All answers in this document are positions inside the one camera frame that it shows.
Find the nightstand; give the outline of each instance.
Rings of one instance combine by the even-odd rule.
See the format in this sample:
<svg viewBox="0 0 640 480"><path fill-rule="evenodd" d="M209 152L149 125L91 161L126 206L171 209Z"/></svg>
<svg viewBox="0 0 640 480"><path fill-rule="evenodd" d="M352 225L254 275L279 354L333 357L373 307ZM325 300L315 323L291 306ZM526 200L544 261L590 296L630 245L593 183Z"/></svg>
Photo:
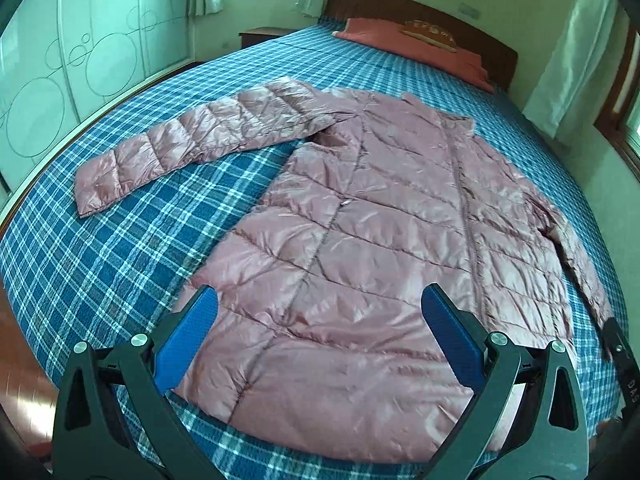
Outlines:
<svg viewBox="0 0 640 480"><path fill-rule="evenodd" d="M296 30L294 28L258 27L240 32L238 36L241 38L242 48L247 48L248 46L257 45L263 41L281 38L282 36L286 36L287 34L291 34L295 31Z"/></svg>

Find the blue plaid bedsheet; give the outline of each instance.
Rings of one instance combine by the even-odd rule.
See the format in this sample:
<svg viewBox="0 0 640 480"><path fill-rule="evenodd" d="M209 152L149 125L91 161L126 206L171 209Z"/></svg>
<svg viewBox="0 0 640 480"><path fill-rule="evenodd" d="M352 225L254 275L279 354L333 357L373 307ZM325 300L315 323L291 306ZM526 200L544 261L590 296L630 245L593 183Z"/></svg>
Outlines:
<svg viewBox="0 0 640 480"><path fill-rule="evenodd" d="M504 93L489 95L439 70L333 38L331 31L339 27L321 20L171 78L109 113L47 168L0 240L0 272L18 323L56 384L78 340L113 346L152 330L183 280L257 201L301 141L189 166L84 220L73 197L78 166L197 104L284 75L318 88L395 96L408 91L431 106L475 118L476 132L570 220L627 330L620 284L582 192ZM593 431L613 413L618 389L584 303L574 284L566 284L580 359L577 375ZM126 391L119 390L118 397L138 447L154 458ZM238 433L177 396L170 400L200 448L230 479L409 479L420 468L353 464L284 449Z"/></svg>

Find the jacket sleeve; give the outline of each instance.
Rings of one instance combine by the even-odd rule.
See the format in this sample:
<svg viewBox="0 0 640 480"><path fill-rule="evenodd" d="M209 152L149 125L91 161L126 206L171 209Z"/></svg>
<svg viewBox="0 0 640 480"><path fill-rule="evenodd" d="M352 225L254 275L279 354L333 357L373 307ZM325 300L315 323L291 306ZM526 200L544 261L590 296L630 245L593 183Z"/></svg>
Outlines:
<svg viewBox="0 0 640 480"><path fill-rule="evenodd" d="M535 189L533 193L539 229L556 245L561 261L586 300L591 317L602 329L604 322L613 316L613 311L593 262L566 217L539 190Z"/></svg>
<svg viewBox="0 0 640 480"><path fill-rule="evenodd" d="M74 186L78 214L104 211L192 162L311 136L345 113L352 116L352 108L348 100L290 78L197 106L82 164Z"/></svg>

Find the headboard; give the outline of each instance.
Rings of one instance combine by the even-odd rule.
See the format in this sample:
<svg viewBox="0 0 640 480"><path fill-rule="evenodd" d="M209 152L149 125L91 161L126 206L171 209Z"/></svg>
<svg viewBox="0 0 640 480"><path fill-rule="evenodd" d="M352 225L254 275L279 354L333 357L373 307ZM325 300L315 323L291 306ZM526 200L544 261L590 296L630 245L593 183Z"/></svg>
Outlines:
<svg viewBox="0 0 640 480"><path fill-rule="evenodd" d="M462 48L480 54L489 78L500 88L509 89L516 71L518 53L515 50L462 20L413 0L327 0L324 15L337 20L378 18L396 23L430 22L453 34Z"/></svg>

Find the window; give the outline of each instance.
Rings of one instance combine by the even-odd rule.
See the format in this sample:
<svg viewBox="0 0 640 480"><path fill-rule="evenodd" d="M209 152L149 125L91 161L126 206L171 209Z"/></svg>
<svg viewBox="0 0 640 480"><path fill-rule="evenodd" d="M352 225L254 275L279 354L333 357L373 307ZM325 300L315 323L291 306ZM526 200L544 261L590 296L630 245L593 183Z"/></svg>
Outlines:
<svg viewBox="0 0 640 480"><path fill-rule="evenodd" d="M640 180L640 35L634 27L595 126Z"/></svg>

